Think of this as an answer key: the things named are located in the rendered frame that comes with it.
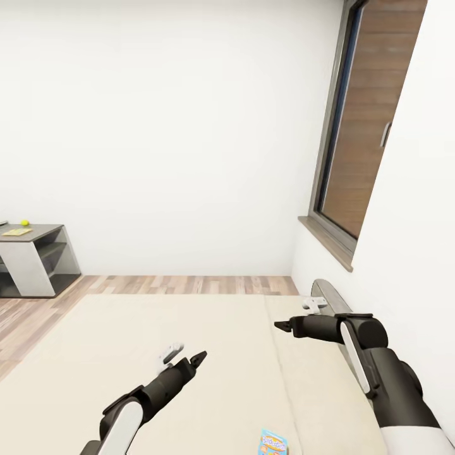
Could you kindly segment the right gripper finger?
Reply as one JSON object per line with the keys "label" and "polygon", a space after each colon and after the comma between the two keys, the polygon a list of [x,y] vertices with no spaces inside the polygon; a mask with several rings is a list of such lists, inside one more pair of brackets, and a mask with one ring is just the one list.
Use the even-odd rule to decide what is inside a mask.
{"label": "right gripper finger", "polygon": [[287,333],[292,331],[292,321],[291,318],[287,322],[274,322],[274,326],[282,331]]}

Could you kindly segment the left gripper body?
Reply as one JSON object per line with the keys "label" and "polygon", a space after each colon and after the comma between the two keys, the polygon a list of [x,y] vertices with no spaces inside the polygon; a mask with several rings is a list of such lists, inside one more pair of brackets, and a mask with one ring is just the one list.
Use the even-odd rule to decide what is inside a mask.
{"label": "left gripper body", "polygon": [[176,365],[168,368],[155,378],[165,390],[166,402],[170,403],[172,399],[183,389],[183,387],[195,377],[190,361],[184,357]]}

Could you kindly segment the board game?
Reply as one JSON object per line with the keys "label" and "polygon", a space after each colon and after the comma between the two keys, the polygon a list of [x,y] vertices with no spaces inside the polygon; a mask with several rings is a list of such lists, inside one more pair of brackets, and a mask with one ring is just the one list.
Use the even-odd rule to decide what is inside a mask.
{"label": "board game", "polygon": [[288,440],[262,428],[258,455],[287,455]]}

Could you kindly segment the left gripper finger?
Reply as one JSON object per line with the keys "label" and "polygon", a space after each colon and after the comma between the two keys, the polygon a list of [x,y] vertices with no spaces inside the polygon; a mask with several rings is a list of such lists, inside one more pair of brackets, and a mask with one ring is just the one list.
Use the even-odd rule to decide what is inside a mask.
{"label": "left gripper finger", "polygon": [[190,358],[190,364],[197,373],[197,368],[200,366],[200,364],[204,361],[204,358],[207,356],[207,351],[203,351],[198,353],[197,355],[194,355],[192,358]]}

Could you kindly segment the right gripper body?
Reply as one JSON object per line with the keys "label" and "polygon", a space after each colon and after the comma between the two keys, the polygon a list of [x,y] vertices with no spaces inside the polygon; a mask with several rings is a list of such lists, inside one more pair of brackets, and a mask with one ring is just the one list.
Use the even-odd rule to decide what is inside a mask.
{"label": "right gripper body", "polygon": [[322,322],[328,315],[309,314],[297,317],[291,317],[292,332],[295,338],[315,338],[322,341],[328,341],[322,332]]}

